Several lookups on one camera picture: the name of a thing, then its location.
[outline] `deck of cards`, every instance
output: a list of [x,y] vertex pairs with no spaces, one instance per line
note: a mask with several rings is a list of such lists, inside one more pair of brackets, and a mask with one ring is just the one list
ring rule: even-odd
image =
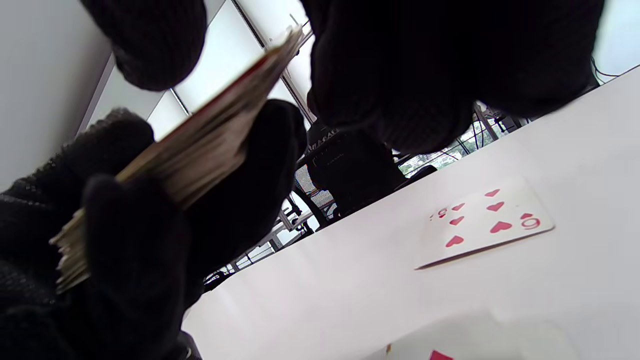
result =
[[362,360],[576,360],[566,334],[543,320],[498,322],[489,311],[452,316]]
[[[126,183],[142,174],[156,178],[186,209],[244,162],[245,140],[271,89],[302,45],[300,28],[269,50],[221,94],[160,142],[134,159],[116,179]],[[84,210],[51,239],[62,253],[58,292],[91,275],[84,253]]]
[[415,268],[427,268],[540,234],[554,223],[521,177],[458,199],[426,219]]

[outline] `office chair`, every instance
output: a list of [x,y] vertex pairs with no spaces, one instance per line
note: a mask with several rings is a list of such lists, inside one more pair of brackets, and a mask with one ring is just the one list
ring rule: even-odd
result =
[[390,151],[358,131],[338,131],[299,160],[296,169],[294,192],[320,228],[382,199],[407,181]]

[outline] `gloved hand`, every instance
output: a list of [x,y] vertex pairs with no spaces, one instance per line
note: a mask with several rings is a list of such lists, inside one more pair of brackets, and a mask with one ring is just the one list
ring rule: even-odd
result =
[[159,184],[93,176],[84,189],[92,276],[53,311],[62,337],[87,359],[160,359],[184,314],[191,233]]
[[370,127],[381,142],[414,154],[462,135],[476,99],[521,117],[574,100],[593,77],[604,4],[301,2],[316,36],[316,115],[330,127]]
[[[69,349],[91,358],[161,354],[204,277],[271,230],[306,147],[297,108],[268,101],[246,162],[182,213],[153,180],[113,181],[152,142],[144,120],[117,111],[0,196],[0,329],[15,333],[6,339],[10,348],[33,357]],[[93,276],[60,298],[60,257],[48,241],[80,207],[83,191]],[[15,310],[24,306],[35,311]]]

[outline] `cable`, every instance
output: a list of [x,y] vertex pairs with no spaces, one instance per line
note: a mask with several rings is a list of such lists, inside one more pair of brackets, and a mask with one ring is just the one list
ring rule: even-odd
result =
[[620,75],[611,75],[611,74],[606,74],[606,73],[604,73],[604,72],[600,71],[600,69],[598,69],[598,67],[596,66],[596,60],[595,60],[595,58],[594,58],[593,56],[591,57],[591,64],[593,65],[593,69],[594,69],[594,70],[596,70],[596,72],[597,72],[598,74],[600,74],[600,75],[604,75],[604,76],[609,76],[610,78],[618,78],[618,77],[620,77],[620,76],[622,76],[622,75],[624,75],[624,74],[626,74],[626,73],[630,72],[631,70],[634,70],[635,68],[640,67],[640,64],[638,64],[638,65],[636,65],[636,66],[632,67],[631,69],[628,69],[627,71],[623,72],[623,73],[622,73],[622,74],[620,74]]
[[462,142],[460,141],[460,139],[459,139],[459,138],[456,138],[456,141],[457,141],[457,142],[458,142],[458,144],[462,147],[462,149],[467,153],[467,155],[469,155],[469,154],[470,154],[470,152],[469,152],[469,150],[467,150],[467,147],[465,146],[465,144],[464,144],[464,143],[462,143]]
[[444,150],[440,150],[440,152],[441,152],[441,153],[443,153],[443,154],[445,154],[445,155],[447,155],[447,156],[450,156],[450,157],[454,158],[456,161],[460,160],[460,159],[458,159],[457,157],[455,157],[455,156],[453,156],[453,155],[449,154],[448,152],[446,152],[446,151],[444,151]]

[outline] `wall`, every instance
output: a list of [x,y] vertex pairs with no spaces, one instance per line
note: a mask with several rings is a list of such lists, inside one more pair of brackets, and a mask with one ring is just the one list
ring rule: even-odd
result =
[[5,189],[75,135],[110,50],[78,0],[3,0],[0,48]]
[[608,0],[593,57],[598,69],[621,74],[640,64],[640,1]]

